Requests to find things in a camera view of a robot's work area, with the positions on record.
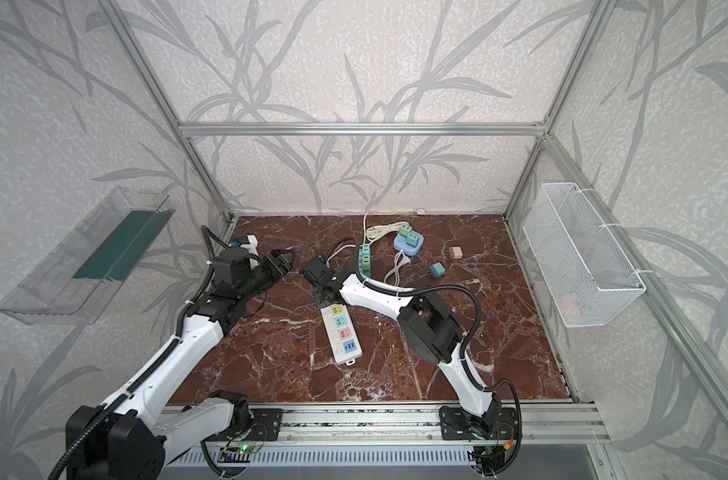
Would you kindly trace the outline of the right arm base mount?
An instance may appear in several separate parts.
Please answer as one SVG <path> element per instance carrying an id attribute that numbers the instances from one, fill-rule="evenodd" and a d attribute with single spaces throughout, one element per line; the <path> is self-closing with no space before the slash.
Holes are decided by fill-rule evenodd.
<path id="1" fill-rule="evenodd" d="M 515 408 L 503 407 L 492 426 L 487 429 L 475 425 L 460 407 L 442 406 L 439 409 L 439 422 L 443 440 L 492 440 L 510 441 L 515 437 L 515 427 L 519 425 Z"/>

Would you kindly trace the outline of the pink adapter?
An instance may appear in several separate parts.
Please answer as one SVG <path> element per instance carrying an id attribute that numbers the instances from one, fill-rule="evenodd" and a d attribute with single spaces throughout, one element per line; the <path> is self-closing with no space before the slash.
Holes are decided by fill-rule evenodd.
<path id="1" fill-rule="evenodd" d="M 449 258 L 452 260 L 458 260 L 463 258 L 463 250 L 459 246 L 452 246 L 449 248 Z"/>

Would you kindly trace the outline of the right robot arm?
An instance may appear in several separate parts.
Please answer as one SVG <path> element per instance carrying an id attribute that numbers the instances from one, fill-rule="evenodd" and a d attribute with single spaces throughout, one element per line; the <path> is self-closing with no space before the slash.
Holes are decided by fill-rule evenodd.
<path id="1" fill-rule="evenodd" d="M 520 399 L 513 383 L 502 379 L 492 386 L 483 383 L 467 356 L 467 348 L 483 318 L 477 297 L 460 285 L 400 288 L 363 276 L 356 268 L 337 271 L 322 256 L 312 259 L 301 275 L 310 284 L 320 307 L 333 304 L 370 309 L 397 321 L 408 344 L 424 361 L 446 377 L 460 403 L 461 417 L 473 435 L 490 439 L 501 425 L 511 435 L 521 434 Z M 440 291 L 461 293 L 472 301 L 474 324 L 465 333 L 454 311 Z"/>

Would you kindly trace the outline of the light green usb adapter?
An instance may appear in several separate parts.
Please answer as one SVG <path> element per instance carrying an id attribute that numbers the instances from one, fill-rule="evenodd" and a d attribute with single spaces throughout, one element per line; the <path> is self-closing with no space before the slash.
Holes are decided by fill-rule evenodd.
<path id="1" fill-rule="evenodd" d="M 405 223 L 400 227 L 399 234 L 408 237 L 413 232 L 413 228 L 409 223 Z"/>

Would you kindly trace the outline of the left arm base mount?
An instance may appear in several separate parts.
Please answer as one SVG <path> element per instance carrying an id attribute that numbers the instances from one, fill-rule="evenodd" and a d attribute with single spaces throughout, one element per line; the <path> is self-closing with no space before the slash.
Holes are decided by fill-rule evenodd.
<path id="1" fill-rule="evenodd" d="M 279 438 L 284 410 L 257 408 L 250 411 L 250 419 L 238 419 L 221 435 L 233 442 L 275 442 Z"/>

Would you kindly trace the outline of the white long power strip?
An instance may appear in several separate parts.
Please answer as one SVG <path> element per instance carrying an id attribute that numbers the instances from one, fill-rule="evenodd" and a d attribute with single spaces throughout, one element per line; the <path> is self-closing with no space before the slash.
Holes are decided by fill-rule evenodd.
<path id="1" fill-rule="evenodd" d="M 335 363 L 354 365 L 363 352 L 348 308 L 333 304 L 322 308 L 321 314 Z"/>

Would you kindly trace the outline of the light blue square power socket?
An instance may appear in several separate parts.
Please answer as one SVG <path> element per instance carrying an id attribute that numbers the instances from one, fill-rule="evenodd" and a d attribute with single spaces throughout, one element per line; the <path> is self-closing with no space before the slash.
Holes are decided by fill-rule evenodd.
<path id="1" fill-rule="evenodd" d="M 414 257 L 422 249 L 424 241 L 425 238 L 422 234 L 412 231 L 407 235 L 398 234 L 393 241 L 393 246 L 397 251 Z"/>

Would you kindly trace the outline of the teal power strip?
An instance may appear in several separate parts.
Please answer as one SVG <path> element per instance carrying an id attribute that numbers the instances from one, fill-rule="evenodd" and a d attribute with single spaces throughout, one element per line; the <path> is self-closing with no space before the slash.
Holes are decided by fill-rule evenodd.
<path id="1" fill-rule="evenodd" d="M 364 277 L 371 277 L 372 273 L 372 253 L 371 245 L 365 243 L 358 250 L 358 270 Z"/>

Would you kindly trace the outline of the teal green usb adapter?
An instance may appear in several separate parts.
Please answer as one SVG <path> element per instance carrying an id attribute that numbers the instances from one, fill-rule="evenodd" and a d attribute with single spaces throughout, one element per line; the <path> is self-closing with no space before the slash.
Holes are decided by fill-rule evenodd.
<path id="1" fill-rule="evenodd" d="M 404 240 L 409 248 L 420 248 L 424 243 L 424 237 L 414 231 L 408 237 L 404 237 Z"/>

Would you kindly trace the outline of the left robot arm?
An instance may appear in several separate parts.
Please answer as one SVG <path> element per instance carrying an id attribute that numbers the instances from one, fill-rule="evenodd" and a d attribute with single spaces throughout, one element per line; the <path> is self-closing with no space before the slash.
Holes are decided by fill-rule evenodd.
<path id="1" fill-rule="evenodd" d="M 66 450 L 53 479 L 155 479 L 165 466 L 212 435 L 239 437 L 255 420 L 246 397 L 220 391 L 182 413 L 161 419 L 168 401 L 199 361 L 293 267 L 295 253 L 258 257 L 228 247 L 209 261 L 204 292 L 189 301 L 176 331 L 123 387 L 99 406 L 82 406 L 65 427 Z"/>

